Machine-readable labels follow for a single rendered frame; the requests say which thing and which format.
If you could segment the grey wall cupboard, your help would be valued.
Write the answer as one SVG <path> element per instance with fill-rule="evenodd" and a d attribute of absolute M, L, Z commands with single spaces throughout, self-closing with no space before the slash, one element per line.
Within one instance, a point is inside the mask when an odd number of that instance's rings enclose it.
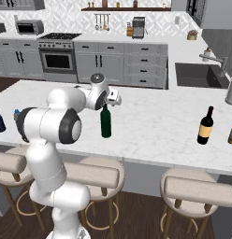
<path fill-rule="evenodd" d="M 0 0 L 0 10 L 41 10 L 44 0 Z"/>

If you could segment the grey base cupboard run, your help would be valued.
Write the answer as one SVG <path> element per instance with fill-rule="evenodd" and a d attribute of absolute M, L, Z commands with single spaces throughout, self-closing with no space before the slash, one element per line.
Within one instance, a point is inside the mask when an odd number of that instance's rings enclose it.
<path fill-rule="evenodd" d="M 167 88 L 167 44 L 75 42 L 80 83 L 101 73 L 109 85 Z"/>
<path fill-rule="evenodd" d="M 43 78 L 35 39 L 0 38 L 0 56 L 8 77 Z"/>

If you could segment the dark green glass bottle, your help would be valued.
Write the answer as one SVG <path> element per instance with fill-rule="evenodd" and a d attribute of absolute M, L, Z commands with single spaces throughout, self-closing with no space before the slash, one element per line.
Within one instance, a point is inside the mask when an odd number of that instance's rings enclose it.
<path fill-rule="evenodd" d="M 101 135 L 104 138 L 111 137 L 111 115 L 108 110 L 108 105 L 104 104 L 103 109 L 100 113 L 101 120 Z"/>

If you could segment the steel oven with hob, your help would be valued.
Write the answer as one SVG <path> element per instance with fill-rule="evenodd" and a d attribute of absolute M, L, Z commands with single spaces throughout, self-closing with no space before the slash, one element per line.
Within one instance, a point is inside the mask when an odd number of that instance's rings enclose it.
<path fill-rule="evenodd" d="M 80 34 L 49 33 L 37 40 L 38 51 L 48 81 L 77 82 L 77 67 L 73 39 Z"/>

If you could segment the grey metal tap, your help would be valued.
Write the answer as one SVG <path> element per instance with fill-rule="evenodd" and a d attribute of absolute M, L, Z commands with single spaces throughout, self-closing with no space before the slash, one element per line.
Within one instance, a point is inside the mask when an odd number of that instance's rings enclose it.
<path fill-rule="evenodd" d="M 225 72 L 226 72 L 226 66 L 227 66 L 227 61 L 228 61 L 228 57 L 223 57 L 223 59 L 218 59 L 218 58 L 213 58 L 211 56 L 208 56 L 206 54 L 199 54 L 199 57 L 201 57 L 202 59 L 208 59 L 208 60 L 212 60 L 215 61 L 217 63 L 221 64 L 221 68 L 220 68 L 220 72 L 218 74 L 219 77 L 224 77 L 225 76 Z"/>

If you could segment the rail with hanging tools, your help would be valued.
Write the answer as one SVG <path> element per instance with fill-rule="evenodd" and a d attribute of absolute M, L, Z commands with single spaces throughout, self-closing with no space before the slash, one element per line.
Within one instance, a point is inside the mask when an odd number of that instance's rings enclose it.
<path fill-rule="evenodd" d="M 109 14 L 95 14 L 95 30 L 109 31 Z"/>

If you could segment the dark grey sink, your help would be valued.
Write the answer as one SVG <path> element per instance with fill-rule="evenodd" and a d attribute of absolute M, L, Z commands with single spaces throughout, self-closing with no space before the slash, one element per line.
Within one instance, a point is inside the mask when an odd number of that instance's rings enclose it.
<path fill-rule="evenodd" d="M 177 85 L 181 87 L 227 89 L 229 80 L 220 77 L 216 64 L 175 63 Z"/>

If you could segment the dark wooden wall shelf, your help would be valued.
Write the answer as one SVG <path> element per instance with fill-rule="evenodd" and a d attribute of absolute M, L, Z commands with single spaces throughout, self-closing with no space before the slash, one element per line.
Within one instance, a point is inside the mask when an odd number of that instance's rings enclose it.
<path fill-rule="evenodd" d="M 86 7 L 81 11 L 171 11 L 171 7 Z"/>

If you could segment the grey toaster oven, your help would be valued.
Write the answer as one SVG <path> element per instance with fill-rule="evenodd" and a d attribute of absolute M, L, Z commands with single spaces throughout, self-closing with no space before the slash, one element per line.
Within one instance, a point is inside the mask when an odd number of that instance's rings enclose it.
<path fill-rule="evenodd" d="M 19 20 L 14 16 L 16 30 L 20 35 L 40 35 L 44 33 L 42 20 Z"/>

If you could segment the yellow label wine bottle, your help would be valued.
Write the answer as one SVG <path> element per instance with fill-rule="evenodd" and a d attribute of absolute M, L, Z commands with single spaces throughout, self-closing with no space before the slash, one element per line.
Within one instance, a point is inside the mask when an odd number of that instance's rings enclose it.
<path fill-rule="evenodd" d="M 207 115 L 200 121 L 200 126 L 197 135 L 198 144 L 206 145 L 208 143 L 211 128 L 213 126 L 212 111 L 213 107 L 210 106 Z"/>

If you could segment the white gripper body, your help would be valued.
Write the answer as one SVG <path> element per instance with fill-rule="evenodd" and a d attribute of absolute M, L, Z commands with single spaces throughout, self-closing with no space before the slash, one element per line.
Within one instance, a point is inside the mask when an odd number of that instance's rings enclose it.
<path fill-rule="evenodd" d="M 107 103 L 112 106 L 120 105 L 122 103 L 122 97 L 119 94 L 109 95 L 107 98 Z"/>

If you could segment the grey coffee machine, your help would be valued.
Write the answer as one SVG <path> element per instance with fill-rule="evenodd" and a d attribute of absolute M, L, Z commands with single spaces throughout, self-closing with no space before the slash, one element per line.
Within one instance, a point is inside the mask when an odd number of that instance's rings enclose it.
<path fill-rule="evenodd" d="M 143 39 L 146 33 L 145 29 L 145 18 L 144 17 L 134 17 L 132 20 L 133 25 L 133 39 Z"/>

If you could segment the blue cap plastic bottle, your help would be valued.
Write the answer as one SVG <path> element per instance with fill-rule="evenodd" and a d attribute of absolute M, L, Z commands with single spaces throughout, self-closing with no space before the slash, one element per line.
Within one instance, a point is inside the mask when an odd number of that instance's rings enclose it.
<path fill-rule="evenodd" d="M 14 110 L 14 120 L 17 125 L 21 125 L 21 120 L 19 118 L 19 115 L 21 114 L 21 111 L 19 109 Z"/>

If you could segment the beige cushioned bar stool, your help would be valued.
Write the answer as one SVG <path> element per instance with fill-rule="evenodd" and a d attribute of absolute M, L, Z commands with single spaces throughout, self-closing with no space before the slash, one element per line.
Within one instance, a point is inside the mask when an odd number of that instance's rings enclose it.
<path fill-rule="evenodd" d="M 36 216 L 41 227 L 41 230 L 45 230 L 45 224 L 41 216 L 41 212 L 45 209 L 38 208 L 38 204 L 31 201 L 35 212 L 31 214 L 23 213 L 19 208 L 19 202 L 22 195 L 17 202 L 14 202 L 10 188 L 22 187 L 27 188 L 26 193 L 29 192 L 30 186 L 34 180 L 25 158 L 27 147 L 24 148 L 11 148 L 6 152 L 0 152 L 0 185 L 7 197 L 9 205 L 20 225 L 22 225 L 22 216 L 30 217 Z"/>
<path fill-rule="evenodd" d="M 97 231 L 109 230 L 109 239 L 114 239 L 114 224 L 119 219 L 120 192 L 125 180 L 123 165 L 117 160 L 88 157 L 78 163 L 66 162 L 67 178 L 86 185 L 91 193 L 91 200 L 81 213 L 82 225 L 89 226 Z M 109 203 L 109 225 L 95 227 L 87 218 L 88 209 L 93 208 L 95 215 L 95 203 Z"/>
<path fill-rule="evenodd" d="M 169 239 L 173 213 L 188 218 L 186 232 L 195 226 L 196 239 L 201 239 L 210 215 L 219 206 L 232 207 L 232 186 L 217 183 L 205 172 L 170 168 L 161 177 L 160 192 L 165 203 L 160 221 L 163 239 Z"/>

